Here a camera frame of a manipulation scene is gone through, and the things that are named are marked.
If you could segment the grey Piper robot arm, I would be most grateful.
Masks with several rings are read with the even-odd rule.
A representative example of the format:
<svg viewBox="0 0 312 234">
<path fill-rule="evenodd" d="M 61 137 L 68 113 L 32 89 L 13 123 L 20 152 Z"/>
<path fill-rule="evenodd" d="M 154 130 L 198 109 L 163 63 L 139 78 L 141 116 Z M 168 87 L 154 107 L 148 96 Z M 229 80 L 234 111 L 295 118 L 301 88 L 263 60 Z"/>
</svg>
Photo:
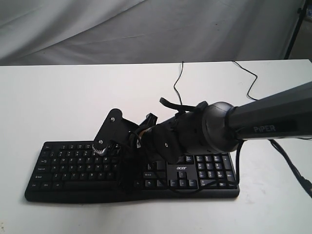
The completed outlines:
<svg viewBox="0 0 312 234">
<path fill-rule="evenodd" d="M 160 102 L 177 113 L 139 134 L 138 142 L 151 161 L 175 164 L 183 154 L 232 152 L 246 140 L 312 135 L 311 83 L 242 106 L 177 105 L 164 98 Z"/>
</svg>

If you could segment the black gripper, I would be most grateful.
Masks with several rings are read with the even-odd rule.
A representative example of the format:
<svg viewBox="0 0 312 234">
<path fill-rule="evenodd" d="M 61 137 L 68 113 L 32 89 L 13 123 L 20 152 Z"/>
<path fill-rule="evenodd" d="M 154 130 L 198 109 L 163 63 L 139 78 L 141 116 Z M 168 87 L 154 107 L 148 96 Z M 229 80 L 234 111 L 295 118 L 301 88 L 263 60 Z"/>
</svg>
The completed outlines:
<svg viewBox="0 0 312 234">
<path fill-rule="evenodd" d="M 140 125 L 140 137 L 145 157 L 154 162 L 165 160 L 176 164 L 184 154 L 205 153 L 203 114 L 185 113 L 157 124 L 153 118 Z"/>
</svg>

